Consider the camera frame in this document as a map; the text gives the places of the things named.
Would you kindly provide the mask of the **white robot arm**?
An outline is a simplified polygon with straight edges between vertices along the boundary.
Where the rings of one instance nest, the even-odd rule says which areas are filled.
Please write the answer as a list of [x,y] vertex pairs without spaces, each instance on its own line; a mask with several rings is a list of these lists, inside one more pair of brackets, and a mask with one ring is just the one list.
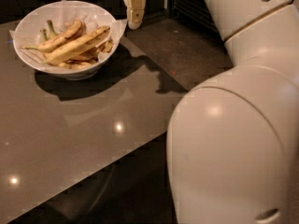
[[169,121],[178,224],[288,224],[298,149],[298,5],[205,2],[233,67],[191,89]]

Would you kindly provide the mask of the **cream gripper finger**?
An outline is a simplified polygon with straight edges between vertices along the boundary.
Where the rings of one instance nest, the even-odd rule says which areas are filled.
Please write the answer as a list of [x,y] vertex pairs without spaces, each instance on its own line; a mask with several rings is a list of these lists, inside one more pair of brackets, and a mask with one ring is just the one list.
[[142,24],[146,0],[123,0],[126,5],[126,14],[128,26],[130,29],[135,30]]

